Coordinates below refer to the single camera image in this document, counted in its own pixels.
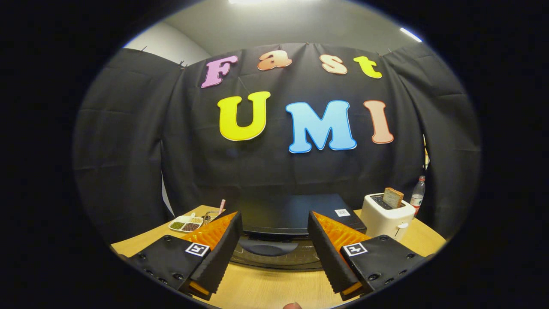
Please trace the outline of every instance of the ceiling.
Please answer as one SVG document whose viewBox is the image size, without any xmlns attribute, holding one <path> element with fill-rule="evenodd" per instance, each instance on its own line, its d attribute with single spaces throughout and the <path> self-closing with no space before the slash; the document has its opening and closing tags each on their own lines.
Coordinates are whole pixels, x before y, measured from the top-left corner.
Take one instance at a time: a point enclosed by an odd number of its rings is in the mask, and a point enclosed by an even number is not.
<svg viewBox="0 0 549 309">
<path fill-rule="evenodd" d="M 164 22 L 215 56 L 277 43 L 325 43 L 386 54 L 417 43 L 400 25 L 347 0 L 205 0 Z"/>
</svg>

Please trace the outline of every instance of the fingertip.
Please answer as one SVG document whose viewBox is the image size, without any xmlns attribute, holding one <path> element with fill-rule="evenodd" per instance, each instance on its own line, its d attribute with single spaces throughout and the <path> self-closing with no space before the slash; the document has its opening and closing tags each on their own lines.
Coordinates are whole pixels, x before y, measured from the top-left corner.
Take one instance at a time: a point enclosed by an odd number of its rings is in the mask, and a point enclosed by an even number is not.
<svg viewBox="0 0 549 309">
<path fill-rule="evenodd" d="M 292 304 L 285 305 L 282 309 L 302 309 L 302 308 L 297 302 L 293 302 Z"/>
</svg>

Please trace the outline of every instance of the sectioned dish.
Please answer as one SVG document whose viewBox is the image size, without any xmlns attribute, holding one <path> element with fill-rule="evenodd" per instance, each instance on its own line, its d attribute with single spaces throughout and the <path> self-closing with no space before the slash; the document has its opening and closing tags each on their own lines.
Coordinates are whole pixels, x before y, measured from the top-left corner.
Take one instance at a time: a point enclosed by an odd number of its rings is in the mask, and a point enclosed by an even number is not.
<svg viewBox="0 0 549 309">
<path fill-rule="evenodd" d="M 172 222 L 170 222 L 168 227 L 174 231 L 188 233 L 198 229 L 203 222 L 204 220 L 202 218 L 195 217 L 193 213 L 190 216 L 179 216 L 175 218 Z"/>
</svg>

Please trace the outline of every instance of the yellow letter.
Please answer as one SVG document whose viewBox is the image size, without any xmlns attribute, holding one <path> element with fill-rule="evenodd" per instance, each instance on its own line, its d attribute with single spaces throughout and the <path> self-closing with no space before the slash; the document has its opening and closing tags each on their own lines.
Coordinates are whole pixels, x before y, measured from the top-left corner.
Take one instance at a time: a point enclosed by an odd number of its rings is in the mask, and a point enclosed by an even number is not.
<svg viewBox="0 0 549 309">
<path fill-rule="evenodd" d="M 347 68 L 342 65 L 343 61 L 337 56 L 321 55 L 320 61 L 322 61 L 322 67 L 324 70 L 335 74 L 346 74 Z"/>
<path fill-rule="evenodd" d="M 285 51 L 272 51 L 265 53 L 259 57 L 259 64 L 257 68 L 266 71 L 274 68 L 287 67 L 292 63 L 291 59 L 288 59 L 288 53 Z"/>
<path fill-rule="evenodd" d="M 381 73 L 374 71 L 373 65 L 377 65 L 374 61 L 368 60 L 366 56 L 356 57 L 353 60 L 360 64 L 360 68 L 364 74 L 370 76 L 371 78 L 381 78 Z"/>
<path fill-rule="evenodd" d="M 254 118 L 248 126 L 238 126 L 237 106 L 242 101 L 241 97 L 224 98 L 217 106 L 220 108 L 219 131 L 221 135 L 231 141 L 251 140 L 263 132 L 267 123 L 267 98 L 271 96 L 268 91 L 250 93 L 248 100 L 251 100 L 254 109 Z"/>
</svg>

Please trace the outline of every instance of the white toaster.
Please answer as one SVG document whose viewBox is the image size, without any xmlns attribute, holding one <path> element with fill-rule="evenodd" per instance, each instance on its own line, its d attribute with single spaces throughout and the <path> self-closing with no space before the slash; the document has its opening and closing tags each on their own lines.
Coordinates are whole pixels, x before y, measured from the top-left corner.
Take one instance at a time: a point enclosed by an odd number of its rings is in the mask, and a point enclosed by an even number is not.
<svg viewBox="0 0 549 309">
<path fill-rule="evenodd" d="M 404 200 L 399 208 L 391 208 L 383 202 L 383 193 L 376 193 L 364 197 L 360 219 L 366 226 L 367 236 L 387 235 L 400 241 L 415 212 L 416 209 Z"/>
</svg>

